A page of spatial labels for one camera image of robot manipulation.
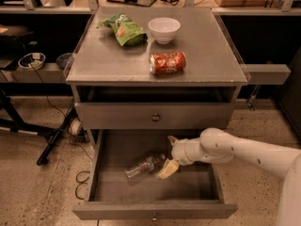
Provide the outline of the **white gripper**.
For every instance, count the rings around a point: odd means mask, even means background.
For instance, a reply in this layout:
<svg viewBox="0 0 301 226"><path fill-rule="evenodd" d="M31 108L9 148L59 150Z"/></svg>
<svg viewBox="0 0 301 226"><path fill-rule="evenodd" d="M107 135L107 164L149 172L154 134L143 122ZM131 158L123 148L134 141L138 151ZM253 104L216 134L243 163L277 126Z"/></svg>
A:
<svg viewBox="0 0 301 226"><path fill-rule="evenodd" d="M162 169L156 174L158 180L165 180L175 173L179 166L191 165L199 161L204 155L198 138L177 139L174 136L168 136L167 139L172 146L171 155L174 160L166 160Z"/></svg>

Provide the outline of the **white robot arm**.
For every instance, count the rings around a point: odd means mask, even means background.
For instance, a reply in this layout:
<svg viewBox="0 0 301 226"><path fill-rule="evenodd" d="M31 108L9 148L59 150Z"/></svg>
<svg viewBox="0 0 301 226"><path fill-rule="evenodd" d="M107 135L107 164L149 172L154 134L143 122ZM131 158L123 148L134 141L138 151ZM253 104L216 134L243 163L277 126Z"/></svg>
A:
<svg viewBox="0 0 301 226"><path fill-rule="evenodd" d="M301 222L301 151L276 144L235 137L217 128L207 128L192 139L168 137L171 159L157 173L164 180L179 166L195 162L228 163L233 157L275 174L284 180L276 226L297 226Z"/></svg>

